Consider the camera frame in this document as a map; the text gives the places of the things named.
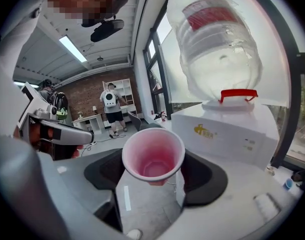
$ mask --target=backpack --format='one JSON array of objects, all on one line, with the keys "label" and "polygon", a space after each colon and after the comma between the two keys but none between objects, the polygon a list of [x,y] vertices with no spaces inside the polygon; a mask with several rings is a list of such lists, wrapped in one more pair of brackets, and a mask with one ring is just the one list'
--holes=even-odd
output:
[{"label": "backpack", "polygon": [[111,90],[106,90],[103,95],[103,102],[106,108],[112,108],[117,105],[117,97]]}]

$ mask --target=fluorescent light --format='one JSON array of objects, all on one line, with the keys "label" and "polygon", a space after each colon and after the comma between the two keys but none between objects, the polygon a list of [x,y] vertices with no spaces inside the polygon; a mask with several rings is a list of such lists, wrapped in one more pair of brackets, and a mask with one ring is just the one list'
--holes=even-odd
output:
[{"label": "fluorescent light", "polygon": [[86,58],[81,54],[81,52],[74,46],[72,41],[69,40],[68,36],[64,36],[59,39],[59,41],[78,59],[80,62],[86,62]]},{"label": "fluorescent light", "polygon": [[[24,82],[13,82],[13,83],[14,83],[15,85],[17,85],[17,86],[24,86],[24,85],[25,85]],[[31,83],[30,83],[30,86],[31,86],[32,88],[39,88],[38,85],[31,84]]]}]

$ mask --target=blue cup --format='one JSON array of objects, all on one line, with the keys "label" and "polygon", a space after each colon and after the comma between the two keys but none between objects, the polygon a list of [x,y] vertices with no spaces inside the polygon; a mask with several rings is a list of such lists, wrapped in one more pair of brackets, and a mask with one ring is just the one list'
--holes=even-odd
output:
[{"label": "blue cup", "polygon": [[282,186],[285,190],[290,190],[293,186],[293,180],[291,178],[288,178]]}]

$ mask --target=pink paper cup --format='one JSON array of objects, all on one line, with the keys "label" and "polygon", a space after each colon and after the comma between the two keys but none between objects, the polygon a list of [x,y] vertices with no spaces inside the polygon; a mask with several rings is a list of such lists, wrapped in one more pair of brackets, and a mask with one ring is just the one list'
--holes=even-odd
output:
[{"label": "pink paper cup", "polygon": [[138,180],[162,186],[174,175],[185,158],[185,146],[175,133],[163,128],[141,130],[122,149],[126,170]]}]

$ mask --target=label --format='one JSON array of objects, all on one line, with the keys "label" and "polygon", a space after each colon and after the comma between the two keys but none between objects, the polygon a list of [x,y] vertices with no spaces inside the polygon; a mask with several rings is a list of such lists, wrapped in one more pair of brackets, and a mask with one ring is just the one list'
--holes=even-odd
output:
[{"label": "label", "polygon": [[182,12],[194,32],[214,22],[234,22],[244,26],[243,21],[225,0],[198,0]]},{"label": "label", "polygon": [[210,140],[212,140],[214,136],[217,135],[217,132],[212,133],[208,129],[204,128],[203,124],[198,124],[198,126],[194,128],[194,132]]}]

